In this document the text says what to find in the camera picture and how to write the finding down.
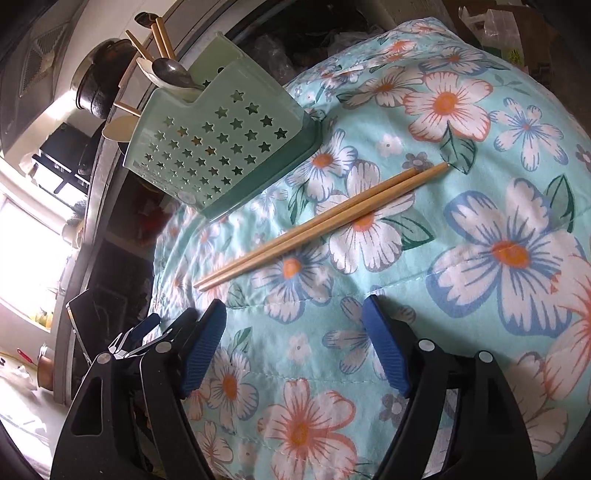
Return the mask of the range hood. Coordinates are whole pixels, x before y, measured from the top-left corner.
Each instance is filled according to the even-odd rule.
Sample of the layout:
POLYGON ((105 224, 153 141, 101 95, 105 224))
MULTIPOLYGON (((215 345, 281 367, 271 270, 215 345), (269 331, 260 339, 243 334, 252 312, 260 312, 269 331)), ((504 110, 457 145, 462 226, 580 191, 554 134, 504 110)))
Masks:
POLYGON ((1 42, 1 149, 8 151, 55 100, 84 1, 34 1, 1 42))

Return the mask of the black wok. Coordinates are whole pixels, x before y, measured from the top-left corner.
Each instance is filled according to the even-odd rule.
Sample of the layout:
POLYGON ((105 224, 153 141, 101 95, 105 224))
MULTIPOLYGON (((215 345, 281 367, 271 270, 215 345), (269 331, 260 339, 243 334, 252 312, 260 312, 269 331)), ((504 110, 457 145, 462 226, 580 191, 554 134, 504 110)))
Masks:
POLYGON ((98 148, 98 144, 102 138, 102 131, 105 127, 105 124, 106 124, 106 122, 103 121, 98 126, 98 128, 93 133, 93 135, 90 137, 90 140, 86 144, 84 151, 83 151, 83 153, 80 157, 80 160, 78 162, 77 174, 80 177, 85 178, 86 180, 90 179, 93 165, 94 165, 94 160, 96 157, 96 151, 98 148))

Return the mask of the white rice paddle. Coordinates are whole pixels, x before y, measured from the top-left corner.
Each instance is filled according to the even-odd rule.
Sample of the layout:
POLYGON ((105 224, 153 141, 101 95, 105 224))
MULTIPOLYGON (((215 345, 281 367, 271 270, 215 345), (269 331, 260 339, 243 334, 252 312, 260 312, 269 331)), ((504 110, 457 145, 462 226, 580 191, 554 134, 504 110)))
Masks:
POLYGON ((137 116, 130 114, 117 116, 105 124, 102 137, 115 142, 128 143, 138 120, 137 116))

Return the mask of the green star-holed utensil holder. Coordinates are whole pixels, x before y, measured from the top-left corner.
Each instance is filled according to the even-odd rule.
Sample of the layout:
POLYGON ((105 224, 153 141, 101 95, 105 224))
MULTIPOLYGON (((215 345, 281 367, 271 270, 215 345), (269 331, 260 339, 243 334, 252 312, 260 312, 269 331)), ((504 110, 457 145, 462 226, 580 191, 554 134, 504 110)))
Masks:
POLYGON ((191 65, 194 101, 155 89, 125 168, 208 220, 252 200, 311 157, 322 124, 223 34, 191 65))

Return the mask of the wooden chopstick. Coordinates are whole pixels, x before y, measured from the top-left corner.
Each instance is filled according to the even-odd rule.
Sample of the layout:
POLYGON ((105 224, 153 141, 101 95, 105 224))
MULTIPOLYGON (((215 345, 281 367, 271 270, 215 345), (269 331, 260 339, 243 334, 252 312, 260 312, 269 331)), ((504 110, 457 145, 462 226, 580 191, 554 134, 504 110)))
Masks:
POLYGON ((276 247, 277 245, 280 245, 283 242, 287 242, 291 238, 297 237, 297 235, 304 233, 308 229, 314 228, 315 226, 322 224, 322 222, 325 222, 325 221, 331 219, 332 216, 335 216, 335 215, 341 213, 342 211, 345 211, 346 209, 351 208, 352 206, 356 206, 356 204, 359 204, 362 201, 365 201, 365 200, 367 200, 367 199, 369 199, 369 198, 371 198, 371 197, 373 197, 373 196, 375 196, 375 195, 377 195, 377 194, 379 194, 391 187, 394 187, 394 185, 398 185, 398 184, 402 183, 403 181, 406 181, 406 180, 412 178, 413 176, 417 175, 418 173, 419 173, 419 171, 415 168, 412 168, 410 170, 406 170, 406 171, 404 171, 404 172, 402 172, 402 173, 400 173, 400 174, 398 174, 398 175, 396 175, 384 182, 377 184, 376 186, 374 186, 368 190, 363 191, 360 194, 356 194, 353 198, 346 200, 342 203, 339 203, 335 207, 329 208, 329 210, 325 211, 325 213, 315 216, 311 220, 308 220, 307 222, 305 222, 303 225, 300 225, 300 226, 295 227, 294 229, 288 230, 287 233, 280 235, 280 237, 277 237, 276 239, 273 239, 273 240, 270 240, 269 242, 264 243, 262 246, 257 247, 256 249, 243 255, 242 257, 239 257, 236 260, 231 261, 231 263, 225 264, 221 268, 218 268, 217 270, 215 270, 211 274, 208 274, 208 275, 202 277, 201 279, 199 279, 197 281, 195 286, 198 289, 201 289, 204 286, 204 284, 206 284, 207 282, 209 282, 211 280, 214 280, 214 278, 225 273, 226 271, 231 270, 233 267, 242 266, 243 263, 256 258, 256 256, 262 255, 264 252, 266 252, 266 250, 276 247))
POLYGON ((130 30, 126 30, 125 35, 130 40, 132 45, 136 48, 136 50, 139 52, 139 54, 141 55, 141 57, 143 59, 145 59, 149 62, 153 61, 152 55, 148 52, 148 50, 143 46, 143 44, 137 39, 137 37, 130 30))
POLYGON ((154 39, 154 42, 156 44, 158 53, 159 53, 159 57, 160 58, 166 58, 167 57, 167 51, 166 51, 166 47, 165 44, 163 42, 162 39, 162 35, 160 34, 160 30, 158 28, 158 25, 156 23, 153 23, 150 26, 151 32, 152 32, 152 36, 154 39))
POLYGON ((135 117, 140 117, 142 114, 142 112, 140 110, 138 110, 137 108, 127 105, 123 102, 114 101, 113 106, 118 109, 121 109, 121 110, 135 116, 135 117))
POLYGON ((332 231, 335 231, 346 224, 358 220, 360 217, 366 216, 367 214, 382 208, 386 204, 398 199, 399 197, 402 197, 403 195, 406 195, 411 191, 414 191, 415 189, 438 177, 439 175, 442 175, 448 170, 449 164, 443 162, 430 169, 419 172, 412 178, 403 181, 398 185, 394 185, 394 187, 391 187, 365 201, 362 201, 359 204, 356 204, 356 206, 352 206, 351 208, 346 209, 335 216, 332 216, 331 219, 322 222, 322 224, 319 224, 314 228, 308 229, 304 233, 297 235, 297 237, 291 238, 287 242, 283 242, 276 247, 266 250, 266 252, 264 252, 262 255, 256 256, 256 258, 243 263, 242 266, 233 267, 231 270, 226 271, 225 273, 214 278, 214 280, 204 284, 201 289, 197 289, 199 291, 209 290, 212 287, 240 276, 245 272, 256 269, 257 267, 270 262, 270 260, 273 260, 284 253, 297 249, 301 245, 304 245, 311 240, 315 240, 322 235, 331 233, 332 231))
POLYGON ((175 60, 176 59, 175 52, 174 52, 174 49, 173 49, 172 44, 170 42, 169 35, 166 31, 163 19, 161 17, 157 17, 155 20, 155 23, 156 23, 156 26, 159 30, 160 36, 162 38, 162 42, 164 44, 164 48, 166 51, 166 56, 169 59, 175 60))

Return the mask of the floral turquoise quilt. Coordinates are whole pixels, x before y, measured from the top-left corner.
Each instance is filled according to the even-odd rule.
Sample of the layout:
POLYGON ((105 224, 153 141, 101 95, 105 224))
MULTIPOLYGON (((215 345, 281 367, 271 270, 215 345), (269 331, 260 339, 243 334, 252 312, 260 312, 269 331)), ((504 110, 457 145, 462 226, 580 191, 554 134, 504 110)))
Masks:
POLYGON ((158 238, 151 310, 213 300, 228 326, 184 404, 220 479, 369 479, 407 402, 363 329, 376 295, 444 350, 503 369, 537 474, 590 415, 590 139, 512 65, 421 19, 287 85, 322 146, 214 223, 189 207, 158 238), (206 291, 195 284, 412 168, 419 188, 206 291))

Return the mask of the cream plastic spoon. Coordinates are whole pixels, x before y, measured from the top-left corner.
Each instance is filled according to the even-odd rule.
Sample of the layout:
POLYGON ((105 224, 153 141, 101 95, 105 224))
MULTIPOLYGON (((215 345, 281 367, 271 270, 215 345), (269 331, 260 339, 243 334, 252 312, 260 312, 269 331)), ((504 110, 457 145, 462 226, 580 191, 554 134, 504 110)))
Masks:
POLYGON ((195 83, 190 73, 176 60, 157 58, 149 61, 139 57, 136 64, 142 73, 158 87, 174 87, 181 90, 203 91, 204 86, 195 83))

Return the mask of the stainless steel spoon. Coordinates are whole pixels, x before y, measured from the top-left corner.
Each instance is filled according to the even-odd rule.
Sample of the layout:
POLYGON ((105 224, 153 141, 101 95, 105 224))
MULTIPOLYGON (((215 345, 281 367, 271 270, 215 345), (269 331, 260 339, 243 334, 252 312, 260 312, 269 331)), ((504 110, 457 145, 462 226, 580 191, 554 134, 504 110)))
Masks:
POLYGON ((195 83, 190 73, 176 60, 169 58, 155 59, 152 62, 152 71, 160 80, 171 85, 180 88, 204 90, 204 86, 195 83))

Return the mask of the large black cooking pot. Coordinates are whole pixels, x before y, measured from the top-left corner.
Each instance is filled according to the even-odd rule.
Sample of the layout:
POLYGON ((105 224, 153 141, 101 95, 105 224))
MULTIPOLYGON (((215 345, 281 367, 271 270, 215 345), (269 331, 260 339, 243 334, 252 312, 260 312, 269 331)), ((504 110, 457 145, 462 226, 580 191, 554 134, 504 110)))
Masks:
POLYGON ((108 39, 93 48, 80 62, 71 81, 76 107, 106 119, 119 82, 136 53, 128 39, 108 39))

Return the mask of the clear plastic bag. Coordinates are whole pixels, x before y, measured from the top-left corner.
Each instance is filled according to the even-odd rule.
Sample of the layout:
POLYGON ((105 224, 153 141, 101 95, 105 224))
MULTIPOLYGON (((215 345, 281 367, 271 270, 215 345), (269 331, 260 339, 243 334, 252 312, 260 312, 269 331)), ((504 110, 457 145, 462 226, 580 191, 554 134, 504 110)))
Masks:
POLYGON ((484 13, 477 13, 462 6, 459 18, 484 50, 517 67, 526 66, 518 24, 512 12, 487 9, 484 13))

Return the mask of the concrete kitchen counter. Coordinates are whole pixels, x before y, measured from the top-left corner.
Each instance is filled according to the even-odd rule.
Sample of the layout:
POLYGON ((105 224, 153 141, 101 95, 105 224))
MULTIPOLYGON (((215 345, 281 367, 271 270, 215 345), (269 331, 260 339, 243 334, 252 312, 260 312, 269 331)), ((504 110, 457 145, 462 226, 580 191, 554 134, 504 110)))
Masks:
MULTIPOLYGON (((177 1, 164 14, 164 25, 180 63, 188 68, 216 33, 240 42, 287 6, 289 1, 177 1)), ((101 140, 91 175, 82 246, 65 267, 53 320, 56 328, 53 396, 56 403, 65 406, 71 404, 73 397, 75 344, 66 304, 88 286, 127 174, 119 146, 101 140)))

